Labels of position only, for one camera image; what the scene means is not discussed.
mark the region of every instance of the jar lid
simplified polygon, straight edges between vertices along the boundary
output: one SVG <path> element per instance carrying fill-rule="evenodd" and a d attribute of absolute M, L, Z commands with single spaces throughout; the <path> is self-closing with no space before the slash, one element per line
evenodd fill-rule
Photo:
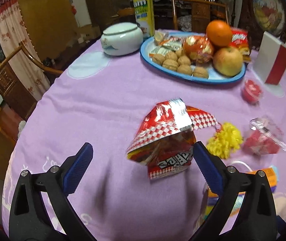
<path fill-rule="evenodd" d="M 125 33 L 125 32 L 133 31 L 137 28 L 138 28 L 137 24 L 134 24 L 134 23 L 128 23 L 128 22 L 117 23 L 117 24 L 114 24 L 114 25 L 106 28 L 103 31 L 103 34 L 113 35 L 113 34 Z"/>

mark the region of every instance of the oval plate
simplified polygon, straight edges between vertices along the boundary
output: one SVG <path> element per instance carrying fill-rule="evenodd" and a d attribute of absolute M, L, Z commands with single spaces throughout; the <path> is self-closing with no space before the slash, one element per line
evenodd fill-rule
<path fill-rule="evenodd" d="M 173 36 L 178 36 L 178 37 L 188 37 L 190 35 L 200 35 L 200 36 L 204 36 L 204 34 L 198 34 L 198 33 L 192 33 L 192 32 L 170 32 L 170 35 Z M 168 70 L 156 63 L 154 63 L 152 61 L 152 59 L 149 57 L 149 53 L 156 47 L 155 43 L 154 43 L 154 37 L 151 37 L 149 39 L 147 39 L 141 46 L 140 49 L 140 53 L 141 56 L 143 57 L 143 59 L 150 65 L 152 65 L 153 67 L 155 67 L 156 69 L 159 69 L 169 75 L 181 78 L 181 79 L 185 79 L 185 80 L 189 80 L 192 82 L 196 82 L 196 83 L 202 83 L 202 84 L 227 84 L 227 83 L 234 83 L 237 82 L 239 80 L 241 80 L 244 75 L 245 75 L 245 65 L 243 64 L 242 69 L 240 71 L 240 73 L 234 77 L 226 77 L 223 76 L 221 74 L 219 74 L 217 71 L 215 71 L 215 69 L 212 66 L 212 63 L 209 64 L 209 66 L 207 67 L 207 70 L 209 72 L 209 78 L 205 79 L 205 78 L 199 78 L 199 77 L 194 77 L 194 76 L 188 76 L 186 74 L 181 74 L 181 73 L 177 73 L 176 71 L 172 71 L 172 70 Z"/>

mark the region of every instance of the metal screw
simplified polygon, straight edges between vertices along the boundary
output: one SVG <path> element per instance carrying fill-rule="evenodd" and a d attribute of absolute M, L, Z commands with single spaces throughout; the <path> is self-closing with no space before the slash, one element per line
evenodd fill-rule
<path fill-rule="evenodd" d="M 51 167 L 51 172 L 56 173 L 59 170 L 59 166 L 52 166 Z"/>
<path fill-rule="evenodd" d="M 263 170 L 259 170 L 259 171 L 258 171 L 258 174 L 259 174 L 260 177 L 264 177 L 264 176 L 265 176 L 265 173 L 264 173 Z"/>
<path fill-rule="evenodd" d="M 27 174 L 28 174 L 28 170 L 23 170 L 22 173 L 21 173 L 21 175 L 22 175 L 23 177 L 27 176 Z"/>
<path fill-rule="evenodd" d="M 228 170 L 228 172 L 230 172 L 230 173 L 234 173 L 234 172 L 236 171 L 236 168 L 233 167 L 233 166 L 228 166 L 228 167 L 227 167 L 227 170 Z"/>

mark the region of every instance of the blue gripper pad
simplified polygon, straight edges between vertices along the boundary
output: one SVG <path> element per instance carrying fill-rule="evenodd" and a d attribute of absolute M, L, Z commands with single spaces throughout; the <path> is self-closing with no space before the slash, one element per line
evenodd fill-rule
<path fill-rule="evenodd" d="M 223 170 L 226 169 L 222 160 L 211 155 L 201 141 L 194 144 L 193 157 L 211 191 L 221 196 L 225 181 Z"/>
<path fill-rule="evenodd" d="M 65 196 L 75 193 L 79 182 L 84 176 L 89 164 L 93 159 L 93 147 L 85 143 L 75 156 L 68 157 L 62 167 L 67 167 L 62 176 L 62 190 Z"/>

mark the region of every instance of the curtain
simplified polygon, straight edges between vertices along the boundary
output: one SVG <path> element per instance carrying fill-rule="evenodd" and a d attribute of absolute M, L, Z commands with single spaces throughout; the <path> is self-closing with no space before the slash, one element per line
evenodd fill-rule
<path fill-rule="evenodd" d="M 26 31 L 18 1 L 3 0 L 0 3 L 0 44 L 5 56 L 9 56 L 21 41 L 30 54 L 40 61 Z M 30 94 L 40 100 L 50 87 L 43 71 L 22 51 L 16 54 L 9 64 Z"/>

